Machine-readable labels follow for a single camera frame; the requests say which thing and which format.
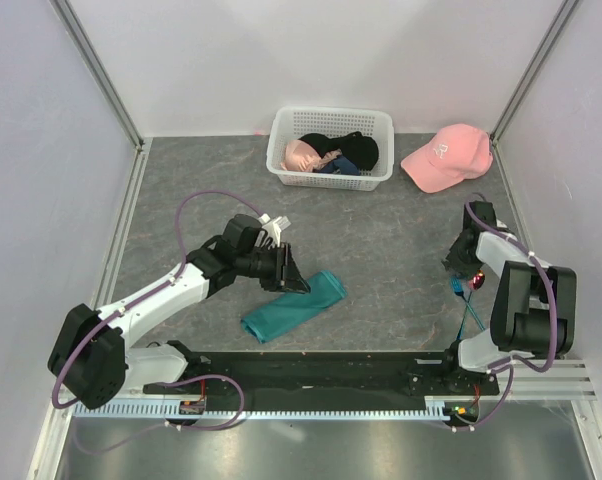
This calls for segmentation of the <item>teal satin napkin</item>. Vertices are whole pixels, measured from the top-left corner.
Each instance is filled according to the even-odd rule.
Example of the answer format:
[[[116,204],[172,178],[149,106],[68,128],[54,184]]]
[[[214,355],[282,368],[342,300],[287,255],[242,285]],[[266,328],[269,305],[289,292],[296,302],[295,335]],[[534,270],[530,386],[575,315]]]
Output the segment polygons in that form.
[[[245,315],[240,325],[259,343],[267,343],[289,333],[347,297],[341,281],[323,270],[308,280],[310,292],[285,293]]]

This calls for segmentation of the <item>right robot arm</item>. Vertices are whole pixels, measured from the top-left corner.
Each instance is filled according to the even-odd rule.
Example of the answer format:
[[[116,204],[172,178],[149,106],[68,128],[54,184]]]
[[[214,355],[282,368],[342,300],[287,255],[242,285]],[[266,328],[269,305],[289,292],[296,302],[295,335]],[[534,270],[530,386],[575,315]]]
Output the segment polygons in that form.
[[[464,338],[464,328],[459,328],[449,347],[453,360],[438,371],[446,391],[462,393],[474,383],[475,372],[497,373],[515,362],[544,373],[571,350],[576,272],[539,259],[497,219],[490,202],[465,203],[462,230],[442,264],[453,292],[480,329],[476,336]],[[470,301],[484,282],[485,268],[499,280],[488,323]]]

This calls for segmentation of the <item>pink baseball cap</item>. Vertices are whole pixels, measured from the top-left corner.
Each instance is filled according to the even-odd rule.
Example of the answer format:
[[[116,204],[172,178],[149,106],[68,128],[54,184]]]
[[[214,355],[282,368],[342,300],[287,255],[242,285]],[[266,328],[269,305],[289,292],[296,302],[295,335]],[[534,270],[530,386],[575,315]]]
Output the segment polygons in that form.
[[[471,125],[454,124],[405,157],[400,167],[421,191],[434,194],[482,177],[492,162],[489,135]]]

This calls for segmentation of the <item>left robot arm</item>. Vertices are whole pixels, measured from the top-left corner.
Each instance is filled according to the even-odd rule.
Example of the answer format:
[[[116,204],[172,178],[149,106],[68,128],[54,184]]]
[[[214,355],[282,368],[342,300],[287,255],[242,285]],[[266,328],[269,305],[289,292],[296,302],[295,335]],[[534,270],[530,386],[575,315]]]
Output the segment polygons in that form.
[[[107,404],[122,389],[168,383],[189,393],[200,369],[172,345],[145,353],[135,344],[147,332],[184,308],[232,285],[239,277],[259,281],[263,290],[307,294],[289,243],[282,240],[287,217],[237,214],[222,234],[187,253],[160,279],[134,294],[92,309],[71,309],[47,362],[55,392],[66,388],[89,409]]]

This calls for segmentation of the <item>white plastic basket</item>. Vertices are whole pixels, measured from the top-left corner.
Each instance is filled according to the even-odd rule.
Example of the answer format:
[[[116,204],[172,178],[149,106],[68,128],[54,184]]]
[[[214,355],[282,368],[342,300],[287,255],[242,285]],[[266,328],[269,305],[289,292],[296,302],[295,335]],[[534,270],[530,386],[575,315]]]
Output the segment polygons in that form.
[[[289,186],[372,191],[394,166],[394,126],[383,112],[288,106],[275,116],[266,167]]]

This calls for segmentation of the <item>iridescent pink spoon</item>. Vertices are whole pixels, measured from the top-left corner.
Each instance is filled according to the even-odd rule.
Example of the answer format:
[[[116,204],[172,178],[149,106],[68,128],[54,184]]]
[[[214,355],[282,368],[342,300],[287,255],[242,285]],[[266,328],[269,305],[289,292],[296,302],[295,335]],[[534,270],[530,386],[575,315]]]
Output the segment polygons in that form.
[[[479,270],[468,282],[469,287],[473,291],[479,290],[485,282],[485,274]]]

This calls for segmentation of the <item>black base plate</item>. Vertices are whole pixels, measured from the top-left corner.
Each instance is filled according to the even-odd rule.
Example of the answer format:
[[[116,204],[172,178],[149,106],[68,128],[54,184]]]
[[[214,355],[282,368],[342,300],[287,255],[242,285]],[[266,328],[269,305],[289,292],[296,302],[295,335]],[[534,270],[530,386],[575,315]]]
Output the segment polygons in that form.
[[[435,352],[193,352],[185,356],[181,380],[224,375],[246,393],[352,388],[398,391],[410,396],[497,395],[494,375],[462,369],[452,354]]]

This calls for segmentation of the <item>black garment in basket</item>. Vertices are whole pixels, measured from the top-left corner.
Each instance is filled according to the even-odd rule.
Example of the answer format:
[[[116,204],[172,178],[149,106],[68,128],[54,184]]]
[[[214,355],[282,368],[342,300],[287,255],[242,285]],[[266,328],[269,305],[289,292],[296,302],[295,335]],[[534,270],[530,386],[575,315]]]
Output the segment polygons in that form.
[[[309,133],[300,140],[311,145],[324,160],[343,155],[359,170],[371,171],[377,165],[380,156],[377,142],[360,131],[335,138],[320,133]]]

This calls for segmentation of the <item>navy blue garment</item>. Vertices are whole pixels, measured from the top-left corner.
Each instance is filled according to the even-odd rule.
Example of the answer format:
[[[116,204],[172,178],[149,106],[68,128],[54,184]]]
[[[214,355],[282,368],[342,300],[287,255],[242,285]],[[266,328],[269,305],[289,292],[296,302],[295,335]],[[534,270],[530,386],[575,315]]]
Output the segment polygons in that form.
[[[321,168],[316,169],[315,172],[321,174],[337,174],[348,176],[360,175],[359,168],[343,155],[336,157],[334,160],[331,160]]]

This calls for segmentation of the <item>peach satin garment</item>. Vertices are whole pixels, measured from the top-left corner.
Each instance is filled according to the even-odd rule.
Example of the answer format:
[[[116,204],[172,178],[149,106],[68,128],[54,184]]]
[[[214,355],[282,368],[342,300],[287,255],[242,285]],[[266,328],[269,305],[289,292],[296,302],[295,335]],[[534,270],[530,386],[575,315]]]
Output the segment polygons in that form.
[[[308,143],[302,140],[289,142],[284,151],[281,168],[285,171],[312,173],[326,165],[324,158]]]

